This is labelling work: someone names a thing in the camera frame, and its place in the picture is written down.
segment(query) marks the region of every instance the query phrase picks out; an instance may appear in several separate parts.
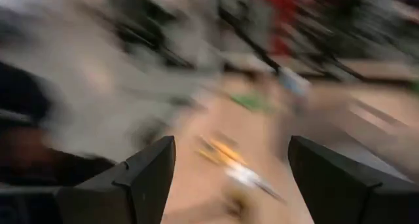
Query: person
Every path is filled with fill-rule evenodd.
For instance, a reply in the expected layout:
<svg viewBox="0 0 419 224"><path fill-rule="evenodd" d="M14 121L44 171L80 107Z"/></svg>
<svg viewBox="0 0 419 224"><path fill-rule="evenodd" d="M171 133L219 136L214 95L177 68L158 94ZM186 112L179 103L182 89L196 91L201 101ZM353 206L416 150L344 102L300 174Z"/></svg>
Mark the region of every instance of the person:
<svg viewBox="0 0 419 224"><path fill-rule="evenodd" d="M41 125L53 106L36 76L0 62L1 183L76 185L114 165L48 146L48 131Z"/></svg>

